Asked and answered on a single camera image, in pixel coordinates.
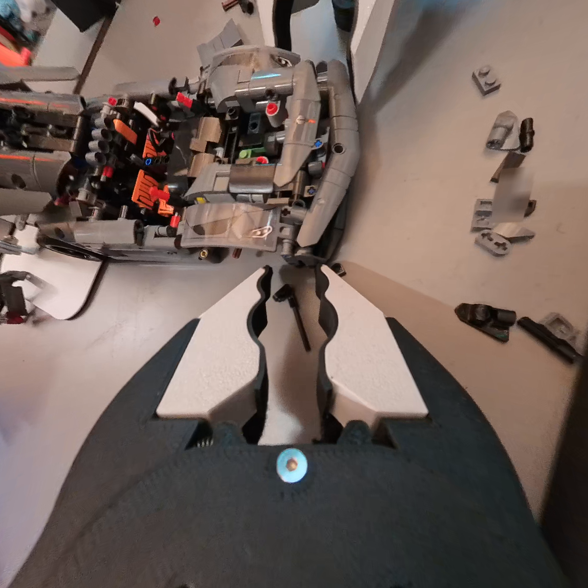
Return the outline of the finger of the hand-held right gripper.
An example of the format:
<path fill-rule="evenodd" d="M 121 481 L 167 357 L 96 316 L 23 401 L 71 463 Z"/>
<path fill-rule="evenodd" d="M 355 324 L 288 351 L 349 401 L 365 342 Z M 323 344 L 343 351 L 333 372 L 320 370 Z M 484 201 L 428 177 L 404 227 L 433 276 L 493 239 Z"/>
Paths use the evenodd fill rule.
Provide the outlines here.
<path fill-rule="evenodd" d="M 290 20 L 294 1 L 274 1 L 272 7 L 272 32 L 275 47 L 291 50 Z"/>
<path fill-rule="evenodd" d="M 357 1 L 349 44 L 349 72 L 356 103 L 364 97 L 378 64 L 398 1 Z"/>

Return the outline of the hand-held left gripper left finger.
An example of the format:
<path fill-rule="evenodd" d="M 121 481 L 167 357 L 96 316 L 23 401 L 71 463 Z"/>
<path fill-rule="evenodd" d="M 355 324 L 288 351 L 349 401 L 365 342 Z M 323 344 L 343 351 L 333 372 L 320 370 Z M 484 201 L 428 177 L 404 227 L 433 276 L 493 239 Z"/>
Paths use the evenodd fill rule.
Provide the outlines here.
<path fill-rule="evenodd" d="M 262 437 L 268 409 L 268 367 L 259 340 L 268 324 L 273 269 L 263 266 L 197 319 L 156 415 L 210 426 L 237 425 L 247 443 Z"/>

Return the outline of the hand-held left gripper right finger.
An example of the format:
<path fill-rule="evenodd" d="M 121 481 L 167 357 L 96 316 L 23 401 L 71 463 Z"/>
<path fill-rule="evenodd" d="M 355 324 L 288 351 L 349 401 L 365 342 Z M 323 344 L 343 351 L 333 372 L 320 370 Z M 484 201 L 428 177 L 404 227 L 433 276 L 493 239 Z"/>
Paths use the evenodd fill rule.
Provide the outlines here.
<path fill-rule="evenodd" d="M 319 325 L 320 441 L 336 443 L 351 422 L 370 433 L 386 419 L 429 415 L 385 314 L 327 265 L 315 269 Z"/>

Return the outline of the grey lego car model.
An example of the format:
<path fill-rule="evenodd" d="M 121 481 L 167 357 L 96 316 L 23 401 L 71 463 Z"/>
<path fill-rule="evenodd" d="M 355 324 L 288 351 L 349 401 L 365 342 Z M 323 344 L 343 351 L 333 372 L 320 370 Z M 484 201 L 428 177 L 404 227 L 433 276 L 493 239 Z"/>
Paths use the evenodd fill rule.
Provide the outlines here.
<path fill-rule="evenodd" d="M 360 155 L 347 67 L 236 45 L 195 79 L 102 96 L 33 92 L 71 68 L 1 74 L 1 253 L 327 263 Z"/>

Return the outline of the grey lego panel assembly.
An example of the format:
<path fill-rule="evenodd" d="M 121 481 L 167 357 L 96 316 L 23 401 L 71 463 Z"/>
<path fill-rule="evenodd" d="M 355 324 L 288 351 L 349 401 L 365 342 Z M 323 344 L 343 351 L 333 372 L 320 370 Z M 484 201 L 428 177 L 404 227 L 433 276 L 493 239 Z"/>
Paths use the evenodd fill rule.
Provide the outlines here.
<path fill-rule="evenodd" d="M 197 46 L 197 52 L 203 68 L 208 67 L 212 58 L 225 49 L 243 46 L 244 41 L 239 28 L 233 19 L 230 19 L 221 32 L 211 40 Z"/>

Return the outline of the black lego axle with connector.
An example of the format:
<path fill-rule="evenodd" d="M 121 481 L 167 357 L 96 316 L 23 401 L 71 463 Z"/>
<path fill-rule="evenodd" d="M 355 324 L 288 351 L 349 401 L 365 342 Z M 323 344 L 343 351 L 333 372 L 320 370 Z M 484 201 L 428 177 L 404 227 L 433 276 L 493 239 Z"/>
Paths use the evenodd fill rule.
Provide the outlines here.
<path fill-rule="evenodd" d="M 303 324 L 302 316 L 299 309 L 298 298 L 296 296 L 296 292 L 294 287 L 289 284 L 283 284 L 275 293 L 272 295 L 273 301 L 276 303 L 283 303 L 287 302 L 290 309 L 293 312 L 293 316 L 300 334 L 300 338 L 303 344 L 303 347 L 306 352 L 310 352 L 312 350 L 311 344 Z"/>

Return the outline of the grey two-stud lego plate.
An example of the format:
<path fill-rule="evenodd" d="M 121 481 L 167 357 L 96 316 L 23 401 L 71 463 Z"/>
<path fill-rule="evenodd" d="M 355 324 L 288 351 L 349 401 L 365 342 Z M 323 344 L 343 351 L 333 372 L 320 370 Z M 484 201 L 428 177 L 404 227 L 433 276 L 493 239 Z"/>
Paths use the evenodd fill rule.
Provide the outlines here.
<path fill-rule="evenodd" d="M 482 97 L 497 92 L 502 86 L 496 70 L 490 65 L 476 68 L 472 72 L 472 79 Z"/>

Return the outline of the grey lego plate cross holes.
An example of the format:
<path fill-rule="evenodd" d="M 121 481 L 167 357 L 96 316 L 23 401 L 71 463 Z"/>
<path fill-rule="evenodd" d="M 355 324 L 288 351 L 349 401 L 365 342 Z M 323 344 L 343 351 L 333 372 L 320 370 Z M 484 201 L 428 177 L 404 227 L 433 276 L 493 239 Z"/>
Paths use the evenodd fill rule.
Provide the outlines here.
<path fill-rule="evenodd" d="M 479 232 L 474 243 L 497 258 L 503 258 L 511 252 L 510 241 L 491 230 Z"/>

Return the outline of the grey lego piece square holes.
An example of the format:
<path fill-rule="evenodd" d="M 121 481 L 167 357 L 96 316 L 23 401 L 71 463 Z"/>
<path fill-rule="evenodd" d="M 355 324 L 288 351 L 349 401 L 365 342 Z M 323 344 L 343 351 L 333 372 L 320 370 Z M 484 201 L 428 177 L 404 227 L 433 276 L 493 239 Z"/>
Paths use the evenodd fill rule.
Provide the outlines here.
<path fill-rule="evenodd" d="M 477 199 L 474 204 L 471 232 L 492 230 L 496 222 L 492 219 L 493 199 Z"/>

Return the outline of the black smooth lego tile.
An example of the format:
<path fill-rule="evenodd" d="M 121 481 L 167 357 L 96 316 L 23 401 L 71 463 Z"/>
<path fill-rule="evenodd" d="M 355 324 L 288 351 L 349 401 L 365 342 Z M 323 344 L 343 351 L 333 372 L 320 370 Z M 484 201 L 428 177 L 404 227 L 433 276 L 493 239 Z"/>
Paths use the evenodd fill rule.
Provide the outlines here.
<path fill-rule="evenodd" d="M 492 177 L 490 178 L 490 182 L 491 183 L 498 183 L 500 180 L 501 174 L 505 170 L 512 170 L 512 169 L 520 168 L 520 166 L 523 164 L 525 158 L 526 158 L 526 154 L 524 154 L 524 153 L 515 152 L 515 151 L 507 152 L 504 159 L 498 165 L 496 171 L 492 174 Z"/>

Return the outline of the light grey curved lego slope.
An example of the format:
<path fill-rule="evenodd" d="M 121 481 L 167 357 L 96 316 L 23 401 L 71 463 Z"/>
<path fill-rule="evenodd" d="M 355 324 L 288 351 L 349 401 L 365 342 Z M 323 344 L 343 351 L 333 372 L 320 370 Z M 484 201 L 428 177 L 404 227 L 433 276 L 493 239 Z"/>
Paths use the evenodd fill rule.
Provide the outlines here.
<path fill-rule="evenodd" d="M 493 228 L 496 235 L 511 243 L 518 243 L 533 239 L 536 233 L 527 229 L 519 222 L 502 222 Z"/>

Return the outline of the white rounded board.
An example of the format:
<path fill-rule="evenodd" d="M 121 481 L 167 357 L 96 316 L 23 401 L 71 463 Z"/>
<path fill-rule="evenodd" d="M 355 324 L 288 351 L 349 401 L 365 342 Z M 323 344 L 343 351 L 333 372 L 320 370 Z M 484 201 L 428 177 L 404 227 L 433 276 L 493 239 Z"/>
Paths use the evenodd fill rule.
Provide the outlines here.
<path fill-rule="evenodd" d="M 104 264 L 42 249 L 37 254 L 4 255 L 1 271 L 30 275 L 16 283 L 28 312 L 40 310 L 54 319 L 70 320 L 84 307 Z"/>

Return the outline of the orange plastic part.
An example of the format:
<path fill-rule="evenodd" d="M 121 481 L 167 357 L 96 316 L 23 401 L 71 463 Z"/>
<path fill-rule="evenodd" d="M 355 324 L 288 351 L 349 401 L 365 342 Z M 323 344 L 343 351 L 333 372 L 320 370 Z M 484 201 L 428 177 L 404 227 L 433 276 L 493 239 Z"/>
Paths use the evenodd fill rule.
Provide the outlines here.
<path fill-rule="evenodd" d="M 31 51 L 19 47 L 11 33 L 1 26 L 1 65 L 7 67 L 29 66 Z"/>

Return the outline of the small grey lego bracket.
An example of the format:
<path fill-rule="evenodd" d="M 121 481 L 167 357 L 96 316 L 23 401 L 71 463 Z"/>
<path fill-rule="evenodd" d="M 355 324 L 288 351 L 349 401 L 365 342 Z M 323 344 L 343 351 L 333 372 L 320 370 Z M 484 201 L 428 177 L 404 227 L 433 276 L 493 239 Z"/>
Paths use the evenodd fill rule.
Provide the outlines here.
<path fill-rule="evenodd" d="M 546 327 L 555 337 L 568 343 L 577 352 L 582 352 L 583 332 L 560 313 L 548 313 L 539 320 L 539 324 Z"/>

